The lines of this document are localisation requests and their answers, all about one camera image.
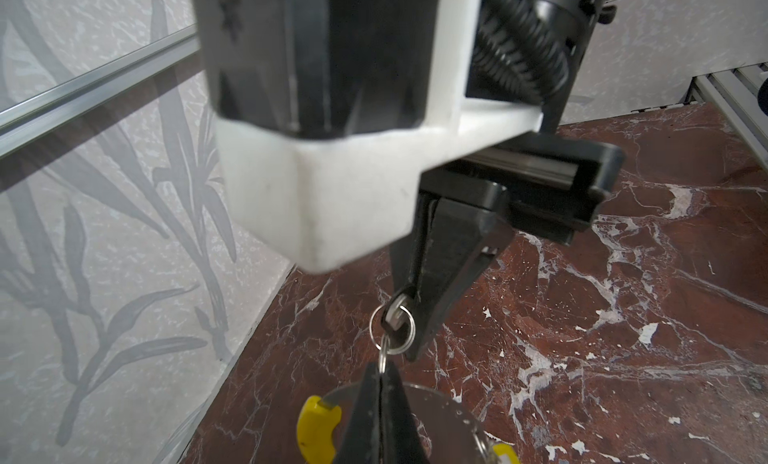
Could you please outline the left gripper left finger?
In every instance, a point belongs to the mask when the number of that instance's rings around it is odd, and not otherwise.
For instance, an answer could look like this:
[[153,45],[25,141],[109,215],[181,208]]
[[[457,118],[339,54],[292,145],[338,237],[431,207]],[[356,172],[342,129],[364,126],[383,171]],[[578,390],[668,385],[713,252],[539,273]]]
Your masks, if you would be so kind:
[[380,462],[380,390],[381,374],[377,363],[365,368],[355,386],[351,415],[334,463],[374,464]]

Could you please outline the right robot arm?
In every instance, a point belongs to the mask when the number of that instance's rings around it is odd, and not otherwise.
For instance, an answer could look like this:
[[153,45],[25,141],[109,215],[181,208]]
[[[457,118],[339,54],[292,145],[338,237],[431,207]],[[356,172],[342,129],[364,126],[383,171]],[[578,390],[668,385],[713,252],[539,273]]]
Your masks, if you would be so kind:
[[517,232],[570,244],[610,196],[624,152],[556,129],[594,28],[615,14],[606,0],[482,0],[467,93],[534,104],[543,120],[422,174],[414,228],[390,246],[393,307],[405,323],[385,328],[407,360]]

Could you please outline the small black white key fob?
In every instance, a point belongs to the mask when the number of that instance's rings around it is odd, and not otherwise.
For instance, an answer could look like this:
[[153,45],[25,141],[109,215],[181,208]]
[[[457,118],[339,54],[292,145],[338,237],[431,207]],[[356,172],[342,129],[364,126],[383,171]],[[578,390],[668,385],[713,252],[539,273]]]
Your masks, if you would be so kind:
[[371,314],[368,322],[368,334],[377,350],[381,349],[381,339],[389,339],[388,355],[402,355],[415,342],[416,323],[411,304],[413,299],[405,292],[399,293],[386,304],[380,304]]

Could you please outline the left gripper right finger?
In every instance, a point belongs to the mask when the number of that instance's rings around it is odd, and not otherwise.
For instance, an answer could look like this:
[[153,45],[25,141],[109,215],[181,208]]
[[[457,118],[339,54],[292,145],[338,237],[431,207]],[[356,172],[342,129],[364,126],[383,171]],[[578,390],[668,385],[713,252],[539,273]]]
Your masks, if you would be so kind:
[[428,463],[405,386],[394,362],[385,360],[380,374],[380,462]]

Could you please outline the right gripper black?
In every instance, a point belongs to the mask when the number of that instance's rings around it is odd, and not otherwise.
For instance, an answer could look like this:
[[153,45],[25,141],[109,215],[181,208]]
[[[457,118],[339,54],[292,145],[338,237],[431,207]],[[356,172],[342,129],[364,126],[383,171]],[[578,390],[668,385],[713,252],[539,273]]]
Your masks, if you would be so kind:
[[625,158],[613,144],[528,132],[424,172],[413,228],[389,248],[396,295],[413,299],[405,358],[420,358],[513,229],[563,245],[590,229]]

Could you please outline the key with yellow cap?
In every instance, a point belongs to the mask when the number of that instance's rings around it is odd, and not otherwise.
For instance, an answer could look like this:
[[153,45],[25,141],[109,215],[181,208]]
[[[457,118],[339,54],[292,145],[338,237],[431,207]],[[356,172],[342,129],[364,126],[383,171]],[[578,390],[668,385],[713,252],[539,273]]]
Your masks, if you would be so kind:
[[520,464],[519,457],[511,445],[496,442],[493,444],[492,450],[500,464]]

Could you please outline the silver keyring band yellow tag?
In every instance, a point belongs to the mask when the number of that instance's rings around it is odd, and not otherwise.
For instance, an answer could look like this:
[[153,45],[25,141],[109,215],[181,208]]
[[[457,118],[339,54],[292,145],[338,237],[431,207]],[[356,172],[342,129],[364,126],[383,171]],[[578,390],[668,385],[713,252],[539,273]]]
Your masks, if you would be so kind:
[[304,403],[296,440],[307,463],[516,463],[479,421],[444,394],[403,381],[385,356],[363,377]]

